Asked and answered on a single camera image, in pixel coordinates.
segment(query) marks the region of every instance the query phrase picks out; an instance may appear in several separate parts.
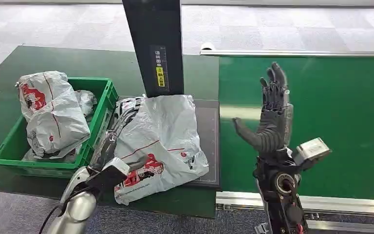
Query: green crate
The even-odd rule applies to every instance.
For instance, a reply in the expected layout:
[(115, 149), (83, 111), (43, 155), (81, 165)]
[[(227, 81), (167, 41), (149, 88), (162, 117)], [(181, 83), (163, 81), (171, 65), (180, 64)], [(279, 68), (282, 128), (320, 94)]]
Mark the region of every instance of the green crate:
[(94, 93), (98, 104), (89, 125), (91, 137), (86, 140), (75, 162), (65, 163), (62, 159), (40, 160), (38, 162), (21, 161), (30, 149), (26, 139), (26, 120), (21, 115), (8, 136), (0, 145), (0, 165), (27, 176), (46, 176), (70, 178), (76, 169), (88, 165), (94, 153), (101, 133), (107, 128), (118, 94), (109, 78), (71, 77), (68, 82), (74, 90), (89, 90)]

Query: black pole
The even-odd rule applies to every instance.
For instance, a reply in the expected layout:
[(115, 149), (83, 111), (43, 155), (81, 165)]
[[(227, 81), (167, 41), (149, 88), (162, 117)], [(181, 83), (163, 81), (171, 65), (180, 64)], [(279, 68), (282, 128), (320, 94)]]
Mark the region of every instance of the black pole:
[(148, 97), (184, 94), (180, 0), (122, 0)]

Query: silver robotic arm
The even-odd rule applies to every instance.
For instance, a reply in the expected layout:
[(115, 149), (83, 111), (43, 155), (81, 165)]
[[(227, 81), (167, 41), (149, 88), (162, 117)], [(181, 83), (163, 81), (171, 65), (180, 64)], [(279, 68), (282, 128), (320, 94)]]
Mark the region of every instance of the silver robotic arm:
[(293, 105), (289, 102), (287, 77), (277, 63), (267, 70), (269, 82), (262, 84), (263, 107), (256, 132), (239, 118), (233, 123), (237, 134), (259, 152), (253, 176), (264, 202), (268, 223), (258, 233), (306, 234), (308, 227), (299, 200), (300, 172), (311, 168), (331, 150), (320, 138), (287, 148), (292, 133)]
[(116, 142), (122, 129), (134, 118), (138, 110), (139, 103), (120, 115), (114, 114), (89, 166), (81, 167), (74, 173), (59, 205), (45, 219), (39, 234), (43, 232), (46, 222), (56, 209), (60, 209), (61, 212), (53, 220), (47, 234), (84, 234), (87, 221), (95, 211), (99, 195), (124, 182), (130, 171), (144, 166), (147, 156), (127, 163), (114, 157)]

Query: metal rail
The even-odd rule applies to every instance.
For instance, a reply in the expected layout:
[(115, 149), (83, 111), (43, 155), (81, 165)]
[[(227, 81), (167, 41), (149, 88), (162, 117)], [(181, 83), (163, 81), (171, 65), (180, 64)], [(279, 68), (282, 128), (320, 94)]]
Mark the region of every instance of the metal rail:
[(374, 57), (374, 52), (319, 52), (319, 51), (279, 51), (279, 50), (201, 50), (204, 56), (230, 57)]
[[(300, 196), (300, 201), (307, 212), (374, 216), (374, 200)], [(235, 209), (263, 209), (262, 198), (258, 193), (217, 192), (216, 203)]]

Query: plastic package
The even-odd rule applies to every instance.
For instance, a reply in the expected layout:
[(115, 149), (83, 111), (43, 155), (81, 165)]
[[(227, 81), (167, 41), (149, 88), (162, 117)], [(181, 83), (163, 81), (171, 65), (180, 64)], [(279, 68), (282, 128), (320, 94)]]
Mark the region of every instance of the plastic package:
[(208, 172), (200, 148), (192, 96), (127, 98), (118, 103), (119, 113), (140, 107), (118, 137), (115, 156), (125, 163), (146, 158), (141, 169), (131, 171), (114, 189), (115, 200), (128, 205), (153, 193), (195, 180)]
[(91, 91), (77, 90), (75, 96), (84, 116), (91, 115), (94, 112), (94, 106), (97, 104), (95, 95)]
[(22, 76), (19, 100), (35, 158), (61, 158), (90, 137), (90, 129), (65, 73)]

